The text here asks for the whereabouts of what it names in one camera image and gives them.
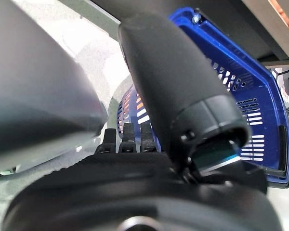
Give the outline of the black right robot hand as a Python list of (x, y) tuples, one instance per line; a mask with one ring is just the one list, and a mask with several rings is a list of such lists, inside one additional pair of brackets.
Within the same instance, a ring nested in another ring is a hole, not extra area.
[(4, 231), (280, 231), (264, 171), (239, 157), (251, 137), (201, 50), (155, 14), (125, 19), (118, 38), (150, 121), (116, 146), (23, 189)]

